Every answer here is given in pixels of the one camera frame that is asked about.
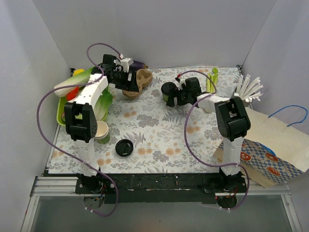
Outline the green paper coffee cup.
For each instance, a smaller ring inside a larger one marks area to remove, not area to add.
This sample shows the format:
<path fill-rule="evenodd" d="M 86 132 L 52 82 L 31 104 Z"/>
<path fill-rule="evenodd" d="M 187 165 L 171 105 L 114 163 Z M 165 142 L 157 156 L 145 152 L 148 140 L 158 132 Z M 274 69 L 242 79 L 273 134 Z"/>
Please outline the green paper coffee cup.
<path fill-rule="evenodd" d="M 162 93 L 162 98 L 163 98 L 163 101 L 164 101 L 164 102 L 168 102 L 168 100 L 169 100 L 169 94 Z"/>

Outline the cardboard cup carrier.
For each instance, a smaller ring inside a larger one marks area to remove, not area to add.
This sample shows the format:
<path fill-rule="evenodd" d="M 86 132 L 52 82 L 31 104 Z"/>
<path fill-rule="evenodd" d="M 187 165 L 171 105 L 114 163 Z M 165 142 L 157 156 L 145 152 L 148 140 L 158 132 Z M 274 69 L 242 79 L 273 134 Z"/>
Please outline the cardboard cup carrier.
<path fill-rule="evenodd" d="M 134 100 L 140 96 L 142 89 L 150 85 L 153 80 L 153 74 L 148 69 L 139 69 L 136 72 L 137 85 L 139 87 L 139 92 L 132 92 L 123 90 L 122 93 L 124 96 L 128 97 L 131 100 Z"/>

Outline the checkered paper takeout bag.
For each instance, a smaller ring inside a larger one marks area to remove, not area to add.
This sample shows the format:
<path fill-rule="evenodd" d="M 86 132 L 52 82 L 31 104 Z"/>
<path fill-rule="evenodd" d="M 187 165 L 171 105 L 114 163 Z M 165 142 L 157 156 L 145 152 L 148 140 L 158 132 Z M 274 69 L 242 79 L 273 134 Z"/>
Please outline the checkered paper takeout bag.
<path fill-rule="evenodd" d="M 213 154 L 222 163 L 242 165 L 241 171 L 268 188 L 309 169 L 309 136 L 280 120 L 246 108 L 251 128 L 236 154 L 229 157 L 220 144 Z"/>

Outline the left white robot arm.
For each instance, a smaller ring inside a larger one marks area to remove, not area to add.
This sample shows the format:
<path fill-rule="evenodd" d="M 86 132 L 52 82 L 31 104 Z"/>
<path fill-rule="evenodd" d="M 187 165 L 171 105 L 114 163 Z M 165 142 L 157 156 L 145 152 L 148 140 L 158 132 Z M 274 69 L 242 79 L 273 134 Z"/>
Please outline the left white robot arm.
<path fill-rule="evenodd" d="M 66 132 L 78 148 L 78 158 L 83 163 L 81 174 L 85 176 L 95 176 L 98 169 L 94 160 L 94 137 L 98 129 L 95 104 L 109 84 L 117 89 L 139 92 L 136 72 L 129 69 L 132 64 L 132 58 L 122 58 L 117 64 L 115 56 L 105 54 L 100 68 L 91 71 L 87 86 L 73 102 L 64 106 Z"/>

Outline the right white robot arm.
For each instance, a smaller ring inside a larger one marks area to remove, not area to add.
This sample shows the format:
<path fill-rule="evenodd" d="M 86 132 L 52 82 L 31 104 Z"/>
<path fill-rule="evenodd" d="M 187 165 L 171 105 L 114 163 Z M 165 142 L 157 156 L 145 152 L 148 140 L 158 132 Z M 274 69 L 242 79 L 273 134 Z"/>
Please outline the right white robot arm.
<path fill-rule="evenodd" d="M 245 106 L 238 95 L 229 99 L 203 92 L 196 77 L 183 80 L 177 77 L 176 80 L 179 82 L 177 85 L 167 82 L 161 87 L 166 106 L 191 104 L 193 107 L 216 114 L 218 130 L 224 138 L 223 163 L 218 165 L 223 177 L 218 180 L 218 185 L 222 191 L 229 192 L 236 186 L 234 177 L 241 176 L 241 146 L 251 127 Z"/>

